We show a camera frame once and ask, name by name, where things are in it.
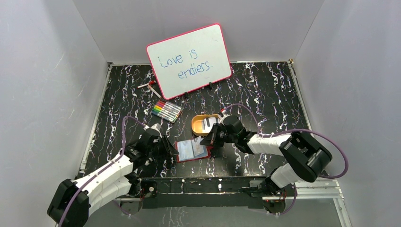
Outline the stack of silver cards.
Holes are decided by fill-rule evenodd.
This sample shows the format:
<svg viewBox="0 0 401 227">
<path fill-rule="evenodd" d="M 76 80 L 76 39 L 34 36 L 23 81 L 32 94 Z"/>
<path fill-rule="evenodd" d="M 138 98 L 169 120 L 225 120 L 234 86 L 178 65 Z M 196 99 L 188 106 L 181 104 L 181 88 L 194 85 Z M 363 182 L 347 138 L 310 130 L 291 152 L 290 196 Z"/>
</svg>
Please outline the stack of silver cards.
<svg viewBox="0 0 401 227">
<path fill-rule="evenodd" d="M 218 123 L 218 118 L 216 118 L 214 116 L 208 117 L 208 118 L 204 118 L 201 121 L 202 132 L 203 133 L 209 133 L 212 130 L 213 125 L 216 124 L 216 123 Z"/>
</svg>

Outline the red card holder wallet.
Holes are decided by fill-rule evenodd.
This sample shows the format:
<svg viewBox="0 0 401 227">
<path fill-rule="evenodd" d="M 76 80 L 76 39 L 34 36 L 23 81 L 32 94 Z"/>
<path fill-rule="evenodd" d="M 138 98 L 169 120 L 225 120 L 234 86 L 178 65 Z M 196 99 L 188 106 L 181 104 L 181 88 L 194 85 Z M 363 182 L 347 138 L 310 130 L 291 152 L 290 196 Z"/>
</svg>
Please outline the red card holder wallet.
<svg viewBox="0 0 401 227">
<path fill-rule="evenodd" d="M 179 152 L 179 155 L 177 156 L 178 163 L 209 158 L 211 156 L 210 151 L 207 148 L 208 155 L 206 157 L 194 158 L 191 141 L 192 139 L 183 140 L 175 143 L 175 148 Z"/>
</svg>

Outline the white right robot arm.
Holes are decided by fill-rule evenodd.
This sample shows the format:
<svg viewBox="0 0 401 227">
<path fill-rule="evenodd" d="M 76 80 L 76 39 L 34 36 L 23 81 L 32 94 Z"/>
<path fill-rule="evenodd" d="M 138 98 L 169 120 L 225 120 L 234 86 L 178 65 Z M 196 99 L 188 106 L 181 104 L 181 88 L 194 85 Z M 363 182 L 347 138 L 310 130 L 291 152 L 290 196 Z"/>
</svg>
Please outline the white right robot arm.
<svg viewBox="0 0 401 227">
<path fill-rule="evenodd" d="M 213 124 L 201 145 L 219 148 L 232 143 L 246 154 L 272 154 L 283 156 L 287 163 L 276 168 L 257 187 L 273 196 L 280 195 L 285 187 L 298 181 L 313 183 L 332 161 L 332 154 L 308 131 L 262 136 L 247 130 L 238 117 L 224 116 Z"/>
</svg>

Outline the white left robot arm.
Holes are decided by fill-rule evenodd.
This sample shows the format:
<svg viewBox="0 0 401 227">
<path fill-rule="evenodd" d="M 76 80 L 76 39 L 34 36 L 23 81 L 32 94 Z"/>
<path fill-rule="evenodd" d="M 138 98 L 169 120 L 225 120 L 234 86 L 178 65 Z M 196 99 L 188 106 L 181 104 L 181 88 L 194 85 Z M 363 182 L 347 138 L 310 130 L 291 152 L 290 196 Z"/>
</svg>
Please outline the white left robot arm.
<svg viewBox="0 0 401 227">
<path fill-rule="evenodd" d="M 139 139 L 124 144 L 121 153 L 102 167 L 82 178 L 62 181 L 47 215 L 60 227 L 82 227 L 95 211 L 114 199 L 145 193 L 136 169 L 178 154 L 157 125 L 145 127 Z"/>
</svg>

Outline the orange card tray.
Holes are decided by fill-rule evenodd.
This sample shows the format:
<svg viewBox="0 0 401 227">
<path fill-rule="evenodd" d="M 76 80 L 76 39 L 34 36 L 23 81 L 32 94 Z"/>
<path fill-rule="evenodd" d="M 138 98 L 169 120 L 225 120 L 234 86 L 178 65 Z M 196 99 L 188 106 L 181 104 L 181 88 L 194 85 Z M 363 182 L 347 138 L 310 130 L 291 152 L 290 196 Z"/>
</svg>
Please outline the orange card tray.
<svg viewBox="0 0 401 227">
<path fill-rule="evenodd" d="M 204 114 L 204 115 L 196 115 L 195 117 L 193 117 L 193 119 L 192 119 L 192 132 L 193 132 L 193 134 L 196 135 L 196 136 L 202 136 L 202 137 L 207 136 L 208 133 L 203 133 L 202 132 L 201 121 L 204 118 L 208 118 L 208 117 L 212 117 L 212 116 L 218 118 L 218 114 Z"/>
</svg>

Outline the pack of coloured markers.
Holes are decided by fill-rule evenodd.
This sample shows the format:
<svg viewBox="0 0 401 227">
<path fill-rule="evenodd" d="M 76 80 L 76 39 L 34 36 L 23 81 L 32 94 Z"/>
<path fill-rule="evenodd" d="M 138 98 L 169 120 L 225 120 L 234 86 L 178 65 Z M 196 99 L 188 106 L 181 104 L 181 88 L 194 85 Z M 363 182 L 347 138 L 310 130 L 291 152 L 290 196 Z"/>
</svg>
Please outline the pack of coloured markers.
<svg viewBox="0 0 401 227">
<path fill-rule="evenodd" d="M 159 100 L 152 108 L 152 114 L 166 121 L 174 123 L 181 115 L 183 109 L 173 103 Z"/>
</svg>

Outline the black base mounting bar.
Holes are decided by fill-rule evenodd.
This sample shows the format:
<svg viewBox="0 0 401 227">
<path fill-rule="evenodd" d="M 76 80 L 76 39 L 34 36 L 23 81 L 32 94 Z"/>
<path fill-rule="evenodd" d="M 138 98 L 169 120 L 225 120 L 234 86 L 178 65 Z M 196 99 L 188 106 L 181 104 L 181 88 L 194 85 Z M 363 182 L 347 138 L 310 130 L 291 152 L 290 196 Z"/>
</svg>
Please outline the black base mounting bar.
<svg viewBox="0 0 401 227">
<path fill-rule="evenodd" d="M 265 177 L 143 178 L 138 194 L 123 195 L 123 205 L 141 209 L 167 207 L 248 207 L 281 213 L 295 196 L 294 186 L 267 188 Z"/>
</svg>

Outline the white marker pen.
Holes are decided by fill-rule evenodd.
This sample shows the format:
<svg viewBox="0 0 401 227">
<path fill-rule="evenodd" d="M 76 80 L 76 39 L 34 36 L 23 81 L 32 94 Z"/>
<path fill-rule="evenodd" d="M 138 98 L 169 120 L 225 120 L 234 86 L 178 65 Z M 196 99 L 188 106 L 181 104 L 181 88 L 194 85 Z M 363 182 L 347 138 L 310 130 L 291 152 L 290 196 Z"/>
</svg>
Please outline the white marker pen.
<svg viewBox="0 0 401 227">
<path fill-rule="evenodd" d="M 151 85 L 148 85 L 148 88 L 149 88 L 158 98 L 161 98 L 161 95 L 160 95 Z"/>
</svg>

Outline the red capped white marker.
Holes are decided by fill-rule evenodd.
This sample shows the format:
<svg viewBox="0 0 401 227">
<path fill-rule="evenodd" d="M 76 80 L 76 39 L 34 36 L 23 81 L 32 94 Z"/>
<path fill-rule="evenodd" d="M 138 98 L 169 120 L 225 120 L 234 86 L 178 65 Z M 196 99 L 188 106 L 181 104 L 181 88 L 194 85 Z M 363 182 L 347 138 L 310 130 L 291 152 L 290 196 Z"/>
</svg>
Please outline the red capped white marker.
<svg viewBox="0 0 401 227">
<path fill-rule="evenodd" d="M 146 83 L 146 84 L 139 85 L 137 88 L 139 89 L 139 88 L 147 87 L 149 85 L 154 85 L 154 84 L 156 84 L 155 80 L 150 81 L 149 83 Z"/>
</svg>

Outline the pink framed whiteboard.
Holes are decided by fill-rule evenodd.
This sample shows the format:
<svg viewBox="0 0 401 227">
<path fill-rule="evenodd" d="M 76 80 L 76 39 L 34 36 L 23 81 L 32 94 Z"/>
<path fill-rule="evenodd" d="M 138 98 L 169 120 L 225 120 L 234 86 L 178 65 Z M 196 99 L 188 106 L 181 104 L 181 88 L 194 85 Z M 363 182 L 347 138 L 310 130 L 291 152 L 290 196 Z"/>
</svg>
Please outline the pink framed whiteboard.
<svg viewBox="0 0 401 227">
<path fill-rule="evenodd" d="M 219 23 L 149 44 L 146 52 L 165 100 L 232 76 Z"/>
</svg>

